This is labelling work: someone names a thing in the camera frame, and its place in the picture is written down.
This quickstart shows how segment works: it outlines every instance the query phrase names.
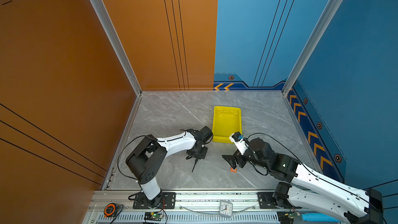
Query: yellow tray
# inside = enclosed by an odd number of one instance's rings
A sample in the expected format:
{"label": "yellow tray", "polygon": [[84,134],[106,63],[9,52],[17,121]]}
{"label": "yellow tray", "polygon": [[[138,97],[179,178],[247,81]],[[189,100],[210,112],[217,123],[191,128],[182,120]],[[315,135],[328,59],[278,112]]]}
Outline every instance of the yellow tray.
{"label": "yellow tray", "polygon": [[242,133],[242,120],[240,108],[214,107],[213,141],[232,143],[229,136],[232,133]]}

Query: clock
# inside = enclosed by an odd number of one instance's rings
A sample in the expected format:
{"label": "clock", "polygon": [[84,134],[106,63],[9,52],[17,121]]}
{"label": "clock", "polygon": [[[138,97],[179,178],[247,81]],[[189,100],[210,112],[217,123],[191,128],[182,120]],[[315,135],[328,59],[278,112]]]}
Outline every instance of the clock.
{"label": "clock", "polygon": [[232,217],[232,202],[220,202],[220,214],[225,217]]}

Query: gray marble floor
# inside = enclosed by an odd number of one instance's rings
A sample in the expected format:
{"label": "gray marble floor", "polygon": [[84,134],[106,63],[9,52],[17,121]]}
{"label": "gray marble floor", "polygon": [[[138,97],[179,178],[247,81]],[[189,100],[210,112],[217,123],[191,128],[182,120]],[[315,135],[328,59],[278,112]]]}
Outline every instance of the gray marble floor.
{"label": "gray marble floor", "polygon": [[[281,92],[250,91],[176,91],[143,92],[129,140],[139,135],[153,134],[155,137],[168,137],[180,133],[180,129],[197,129],[204,126],[212,128],[214,106],[241,108],[242,132],[249,136],[264,132],[292,150],[302,162],[314,167],[299,133],[294,126],[290,109],[283,102]],[[268,137],[275,152],[286,153],[285,148]],[[123,173],[132,175],[125,164],[126,157],[136,147],[141,138],[125,149],[120,159]],[[230,166],[221,155],[232,155],[234,144],[211,142],[204,160],[199,160],[192,171],[194,159],[185,160],[186,152],[167,157],[157,180],[162,189],[187,188],[259,188],[274,189],[278,180],[258,174],[250,164],[231,172]],[[116,171],[108,189],[138,189],[135,180],[124,177]]]}

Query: orange wall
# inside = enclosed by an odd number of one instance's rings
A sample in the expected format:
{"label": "orange wall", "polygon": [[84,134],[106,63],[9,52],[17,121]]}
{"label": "orange wall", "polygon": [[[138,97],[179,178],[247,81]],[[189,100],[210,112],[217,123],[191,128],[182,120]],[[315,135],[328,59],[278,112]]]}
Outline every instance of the orange wall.
{"label": "orange wall", "polygon": [[104,181],[134,91],[89,0],[5,1],[2,221],[80,223]]}
{"label": "orange wall", "polygon": [[212,90],[217,0],[103,0],[143,90]]}

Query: robotic arm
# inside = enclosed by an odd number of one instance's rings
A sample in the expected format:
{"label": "robotic arm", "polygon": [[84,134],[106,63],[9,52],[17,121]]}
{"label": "robotic arm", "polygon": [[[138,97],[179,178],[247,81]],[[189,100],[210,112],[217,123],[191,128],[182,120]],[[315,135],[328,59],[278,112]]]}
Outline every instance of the robotic arm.
{"label": "robotic arm", "polygon": [[249,162],[253,166],[264,167],[271,176],[287,182],[280,182],[273,194],[278,207],[305,207],[351,224],[383,224],[380,192],[356,189],[326,177],[298,159],[274,152],[261,138],[249,142],[236,132],[230,140],[238,149],[233,155],[222,157],[232,168],[235,169],[237,164],[243,168]]}
{"label": "robotic arm", "polygon": [[188,129],[179,135],[167,138],[155,138],[153,135],[148,135],[142,139],[127,157],[126,164],[136,176],[148,206],[156,207],[161,201],[162,191],[156,174],[164,158],[187,150],[186,159],[195,158],[196,164],[198,159],[205,158],[207,147],[204,145],[212,135],[208,127],[203,127],[200,131]]}

